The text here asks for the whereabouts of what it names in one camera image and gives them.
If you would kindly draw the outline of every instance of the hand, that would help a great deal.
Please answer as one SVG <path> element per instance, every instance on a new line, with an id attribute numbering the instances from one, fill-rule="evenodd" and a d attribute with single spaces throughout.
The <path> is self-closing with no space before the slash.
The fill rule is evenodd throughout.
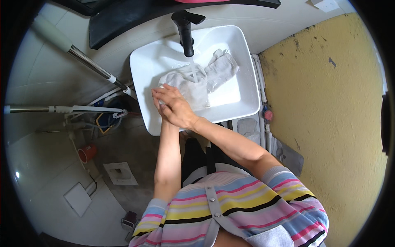
<path id="1" fill-rule="evenodd" d="M 192 129 L 199 117 L 195 115 L 188 102 L 176 87 L 163 84 L 164 88 L 152 89 L 152 97 L 159 114 L 173 125 Z"/>

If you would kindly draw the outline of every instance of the rectangular washbasin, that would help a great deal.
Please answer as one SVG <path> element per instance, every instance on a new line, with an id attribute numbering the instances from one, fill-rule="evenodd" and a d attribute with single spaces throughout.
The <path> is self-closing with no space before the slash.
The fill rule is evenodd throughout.
<path id="1" fill-rule="evenodd" d="M 253 115 L 260 109 L 258 85 L 250 51 L 244 34 L 237 26 L 217 26 L 192 31 L 195 63 L 205 68 L 217 49 L 228 50 L 239 71 L 216 91 L 209 94 L 210 108 L 195 111 L 196 115 L 219 123 Z M 130 69 L 145 127 L 153 136 L 160 135 L 161 116 L 154 106 L 151 88 L 161 76 L 190 64 L 180 45 L 179 35 L 142 46 L 130 55 Z"/>

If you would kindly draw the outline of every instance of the water stream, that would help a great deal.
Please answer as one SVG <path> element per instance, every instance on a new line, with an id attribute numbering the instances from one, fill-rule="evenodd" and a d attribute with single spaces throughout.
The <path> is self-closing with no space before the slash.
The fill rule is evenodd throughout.
<path id="1" fill-rule="evenodd" d="M 192 56 L 192 57 L 190 57 L 188 59 L 189 59 L 189 63 L 191 64 L 191 69 L 192 69 L 192 73 L 194 75 L 195 83 L 197 83 L 198 82 L 198 77 L 196 75 L 196 66 L 195 66 L 195 62 L 194 62 L 194 57 Z"/>

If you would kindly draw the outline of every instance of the gray floor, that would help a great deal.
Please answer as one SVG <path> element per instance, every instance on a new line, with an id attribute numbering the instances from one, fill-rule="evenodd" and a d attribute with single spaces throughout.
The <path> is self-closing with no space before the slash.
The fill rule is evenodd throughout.
<path id="1" fill-rule="evenodd" d="M 159 137 L 150 135 L 141 118 L 124 118 L 121 125 L 99 134 L 91 140 L 85 134 L 87 143 L 94 143 L 98 152 L 94 162 L 103 179 L 126 212 L 133 211 L 141 218 L 154 192 L 154 171 L 158 155 Z M 127 162 L 138 186 L 114 185 L 103 164 Z"/>

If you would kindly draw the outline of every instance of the pink object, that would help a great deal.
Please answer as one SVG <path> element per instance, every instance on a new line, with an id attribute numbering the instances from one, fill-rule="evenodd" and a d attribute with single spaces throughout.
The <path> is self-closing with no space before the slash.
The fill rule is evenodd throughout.
<path id="1" fill-rule="evenodd" d="M 270 110 L 265 111 L 263 114 L 266 120 L 271 121 L 273 119 L 273 112 Z"/>
<path id="2" fill-rule="evenodd" d="M 175 0 L 175 1 L 186 3 L 186 4 L 198 4 L 198 3 L 208 3 L 208 2 L 226 2 L 230 0 Z"/>

